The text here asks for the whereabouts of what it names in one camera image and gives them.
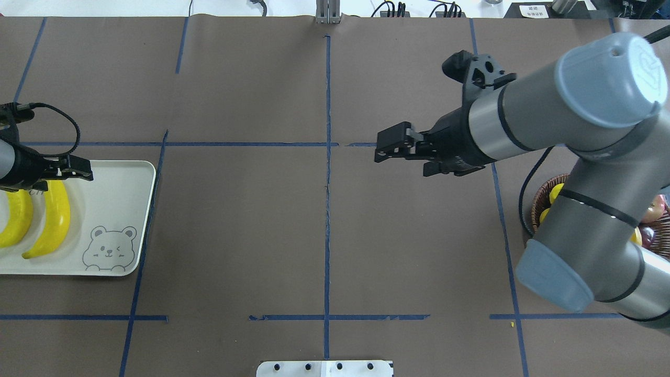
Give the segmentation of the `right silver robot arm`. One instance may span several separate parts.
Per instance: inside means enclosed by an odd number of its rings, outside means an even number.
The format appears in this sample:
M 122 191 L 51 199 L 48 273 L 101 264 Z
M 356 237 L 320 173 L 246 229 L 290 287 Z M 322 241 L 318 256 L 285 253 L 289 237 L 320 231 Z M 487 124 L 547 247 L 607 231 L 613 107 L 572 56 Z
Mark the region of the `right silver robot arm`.
M 379 131 L 375 162 L 420 160 L 425 177 L 463 176 L 565 146 L 576 165 L 527 241 L 518 281 L 565 311 L 599 302 L 668 332 L 668 262 L 630 240 L 668 193 L 668 83 L 652 45 L 616 32 L 521 78 L 459 51 L 442 71 L 462 84 L 461 107 L 426 131 L 408 121 Z

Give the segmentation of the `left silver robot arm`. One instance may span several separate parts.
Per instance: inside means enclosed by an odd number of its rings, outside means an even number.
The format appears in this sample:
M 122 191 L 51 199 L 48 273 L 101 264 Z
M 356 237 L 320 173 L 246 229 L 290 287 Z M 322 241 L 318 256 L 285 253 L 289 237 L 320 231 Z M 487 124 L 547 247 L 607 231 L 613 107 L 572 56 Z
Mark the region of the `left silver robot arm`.
M 35 150 L 2 139 L 1 189 L 5 192 L 47 192 L 48 182 L 82 179 L 93 181 L 91 161 L 67 154 L 43 157 Z

